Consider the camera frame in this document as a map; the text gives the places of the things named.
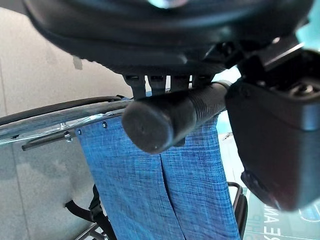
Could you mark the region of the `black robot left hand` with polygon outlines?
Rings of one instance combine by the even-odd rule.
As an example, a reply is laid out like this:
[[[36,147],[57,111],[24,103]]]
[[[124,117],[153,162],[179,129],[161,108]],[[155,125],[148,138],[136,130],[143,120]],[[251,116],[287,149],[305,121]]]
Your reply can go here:
[[[25,0],[58,48],[120,74],[134,102],[122,117],[150,154],[228,112],[244,171],[283,211],[320,198],[320,54],[297,31],[312,0]]]

